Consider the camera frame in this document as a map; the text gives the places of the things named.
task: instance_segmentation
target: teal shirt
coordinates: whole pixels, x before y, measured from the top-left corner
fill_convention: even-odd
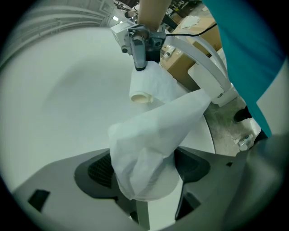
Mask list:
[[[263,18],[244,0],[203,0],[213,15],[227,60],[228,77],[269,137],[256,104],[284,63],[286,53]]]

